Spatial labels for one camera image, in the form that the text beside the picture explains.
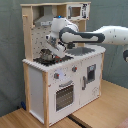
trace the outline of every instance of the metal pot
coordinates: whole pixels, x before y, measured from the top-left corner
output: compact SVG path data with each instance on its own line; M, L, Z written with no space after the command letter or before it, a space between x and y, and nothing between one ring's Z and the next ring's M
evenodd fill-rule
M49 49L42 49L40 51L40 57L43 60L52 61L54 59L54 56L52 55L52 52Z

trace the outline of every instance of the oven window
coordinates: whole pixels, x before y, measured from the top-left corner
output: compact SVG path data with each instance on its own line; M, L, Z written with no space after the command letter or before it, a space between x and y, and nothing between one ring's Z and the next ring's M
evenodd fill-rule
M73 85L56 92L56 111L73 103Z
M81 7L72 7L72 17L80 16Z

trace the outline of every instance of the wooden toy kitchen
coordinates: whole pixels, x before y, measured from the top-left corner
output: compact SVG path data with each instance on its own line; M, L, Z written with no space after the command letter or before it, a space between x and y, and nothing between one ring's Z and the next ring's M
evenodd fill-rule
M46 128L101 95L105 48L77 43L59 58L46 47L52 19L66 17L86 31L90 2L22 4L27 111Z

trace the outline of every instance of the stove burner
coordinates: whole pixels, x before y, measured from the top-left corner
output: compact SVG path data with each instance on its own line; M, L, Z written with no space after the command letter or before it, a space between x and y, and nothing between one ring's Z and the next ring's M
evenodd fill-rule
M37 62L37 63L40 63L42 65L45 65L45 66L52 66L54 64L62 63L64 61L67 61L67 60L70 60L70 59L73 59L73 57L65 56L63 58L55 58L52 61L47 61L47 60L44 60L42 58L36 58L36 59L33 59L33 61Z

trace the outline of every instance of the oven door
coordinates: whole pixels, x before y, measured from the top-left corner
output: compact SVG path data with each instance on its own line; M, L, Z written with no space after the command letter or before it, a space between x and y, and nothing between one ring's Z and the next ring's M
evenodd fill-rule
M50 125L61 120L79 108L80 77L54 83L49 87L49 121Z

